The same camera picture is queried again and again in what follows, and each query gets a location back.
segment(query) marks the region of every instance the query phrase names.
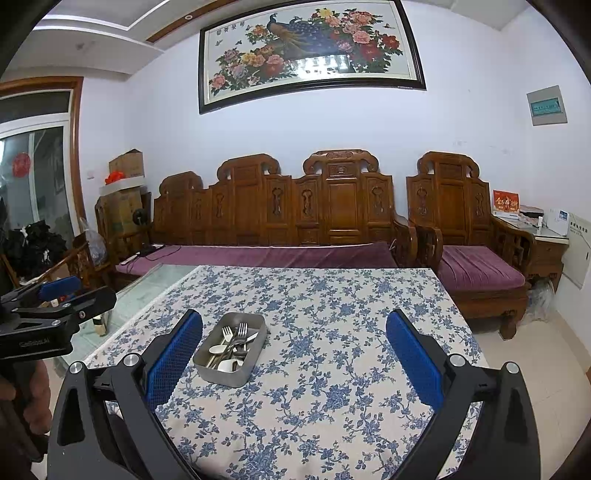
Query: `tile floor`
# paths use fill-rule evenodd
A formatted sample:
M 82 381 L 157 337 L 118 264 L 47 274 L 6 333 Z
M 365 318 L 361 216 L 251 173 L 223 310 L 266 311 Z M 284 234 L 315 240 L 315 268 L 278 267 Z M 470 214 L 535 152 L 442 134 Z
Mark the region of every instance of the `tile floor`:
M 534 406 L 540 438 L 541 480 L 548 480 L 560 467 L 578 441 L 591 417 L 591 385 L 577 356 L 554 322 L 536 321 L 522 325 L 515 337 L 503 341 L 498 324 L 472 325 L 475 336 L 493 368 L 506 361 L 521 367 Z M 48 362 L 55 406 L 61 379 Z M 45 478 L 45 462 L 33 466 L 34 473 Z

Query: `human hand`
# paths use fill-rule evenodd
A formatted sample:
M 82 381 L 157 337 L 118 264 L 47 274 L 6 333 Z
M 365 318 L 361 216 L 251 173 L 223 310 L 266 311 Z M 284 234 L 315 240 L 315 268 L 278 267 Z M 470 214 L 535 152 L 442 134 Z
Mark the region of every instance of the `human hand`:
M 35 363 L 35 373 L 29 384 L 31 389 L 31 401 L 26 406 L 22 416 L 25 418 L 35 434 L 49 432 L 51 427 L 51 411 L 49 401 L 51 391 L 49 389 L 49 375 L 43 360 Z M 0 377 L 0 400 L 14 400 L 17 391 L 5 378 Z

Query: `blue gripper pad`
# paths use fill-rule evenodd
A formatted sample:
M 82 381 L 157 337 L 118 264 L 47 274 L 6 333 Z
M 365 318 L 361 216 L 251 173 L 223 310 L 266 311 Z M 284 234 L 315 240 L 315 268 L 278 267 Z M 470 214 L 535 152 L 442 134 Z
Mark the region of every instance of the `blue gripper pad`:
M 398 312 L 388 315 L 386 337 L 421 402 L 439 410 L 443 404 L 441 373 Z
M 78 277 L 71 276 L 56 281 L 45 283 L 39 289 L 37 298 L 41 301 L 52 301 L 69 293 L 74 293 L 82 288 L 82 282 Z
M 194 312 L 173 336 L 148 373 L 146 402 L 150 410 L 154 411 L 156 406 L 168 401 L 189 359 L 195 353 L 202 334 L 201 315 Z

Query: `purple seat cushion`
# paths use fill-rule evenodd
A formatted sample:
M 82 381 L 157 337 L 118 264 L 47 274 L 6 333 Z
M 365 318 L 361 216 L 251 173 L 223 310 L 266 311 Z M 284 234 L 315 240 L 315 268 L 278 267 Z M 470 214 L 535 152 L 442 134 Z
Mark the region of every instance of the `purple seat cushion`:
M 447 291 L 509 290 L 525 277 L 487 247 L 445 245 L 437 276 Z
M 388 244 L 334 247 L 204 247 L 171 245 L 126 265 L 122 273 L 144 275 L 150 268 L 168 265 L 226 265 L 230 267 L 285 268 L 396 268 Z

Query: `stainless steel container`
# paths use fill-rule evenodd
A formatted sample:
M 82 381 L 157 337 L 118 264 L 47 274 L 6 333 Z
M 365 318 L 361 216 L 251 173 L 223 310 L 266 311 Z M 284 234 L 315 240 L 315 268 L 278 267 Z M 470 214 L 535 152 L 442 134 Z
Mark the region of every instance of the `stainless steel container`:
M 248 325 L 248 336 L 258 332 L 256 338 L 248 344 L 247 348 L 249 351 L 242 366 L 238 367 L 234 372 L 220 372 L 219 370 L 205 367 L 212 356 L 209 353 L 210 347 L 220 345 L 223 341 L 222 329 L 225 326 L 229 326 L 234 331 L 240 322 L 246 322 Z M 199 349 L 197 349 L 197 352 L 193 355 L 193 363 L 197 367 L 199 376 L 204 380 L 233 388 L 241 387 L 251 376 L 252 369 L 261 353 L 266 338 L 267 326 L 262 315 L 238 312 L 227 313 L 216 323 L 216 326 L 213 327 L 213 330 L 203 341 Z

